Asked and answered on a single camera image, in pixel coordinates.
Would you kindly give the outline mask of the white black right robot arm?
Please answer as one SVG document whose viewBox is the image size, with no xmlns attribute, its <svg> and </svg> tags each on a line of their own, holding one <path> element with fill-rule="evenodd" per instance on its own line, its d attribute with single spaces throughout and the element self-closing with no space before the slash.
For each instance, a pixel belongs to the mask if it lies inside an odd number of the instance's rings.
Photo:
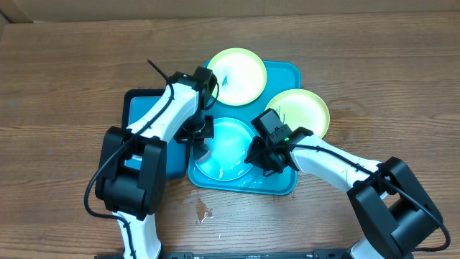
<svg viewBox="0 0 460 259">
<path fill-rule="evenodd" d="M 286 167 L 311 173 L 349 198 L 364 239 L 350 258 L 410 258 L 437 229 L 445 229 L 436 205 L 408 165 L 391 157 L 381 163 L 347 153 L 303 127 L 287 126 L 256 136 L 246 163 L 265 176 Z"/>
</svg>

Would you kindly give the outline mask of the white plate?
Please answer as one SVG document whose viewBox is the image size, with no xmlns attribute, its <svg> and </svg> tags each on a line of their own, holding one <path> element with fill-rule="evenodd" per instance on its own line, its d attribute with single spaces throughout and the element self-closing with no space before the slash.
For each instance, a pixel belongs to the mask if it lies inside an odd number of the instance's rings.
<svg viewBox="0 0 460 259">
<path fill-rule="evenodd" d="M 195 161 L 199 171 L 217 181 L 232 181 L 245 176 L 252 164 L 245 163 L 253 131 L 242 121 L 214 119 L 214 137 L 206 142 L 209 155 Z"/>
</svg>

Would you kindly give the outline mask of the yellow plate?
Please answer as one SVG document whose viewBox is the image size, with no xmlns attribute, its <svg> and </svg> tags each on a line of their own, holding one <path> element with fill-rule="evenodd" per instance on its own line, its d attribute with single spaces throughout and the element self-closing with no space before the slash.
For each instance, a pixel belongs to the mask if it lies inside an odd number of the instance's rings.
<svg viewBox="0 0 460 259">
<path fill-rule="evenodd" d="M 267 83 L 267 69 L 251 50 L 233 47 L 215 54 L 205 65 L 217 77 L 219 93 L 212 95 L 229 106 L 243 106 L 255 101 Z"/>
<path fill-rule="evenodd" d="M 304 127 L 324 137 L 330 124 L 330 114 L 323 99 L 312 91 L 290 89 L 273 97 L 266 109 L 274 109 L 283 124 L 291 130 Z"/>
</svg>

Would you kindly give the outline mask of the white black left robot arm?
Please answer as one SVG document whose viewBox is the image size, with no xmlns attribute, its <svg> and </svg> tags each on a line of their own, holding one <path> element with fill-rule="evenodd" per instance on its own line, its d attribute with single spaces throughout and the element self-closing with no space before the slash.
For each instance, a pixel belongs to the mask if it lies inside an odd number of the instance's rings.
<svg viewBox="0 0 460 259">
<path fill-rule="evenodd" d="M 216 102 L 217 77 L 207 68 L 193 75 L 177 72 L 166 79 L 163 95 L 136 122 L 111 127 L 104 135 L 101 157 L 85 194 L 94 192 L 115 219 L 124 242 L 121 258 L 158 258 L 155 212 L 165 191 L 167 145 L 188 145 L 197 159 L 209 154 L 213 117 L 205 112 Z"/>
</svg>

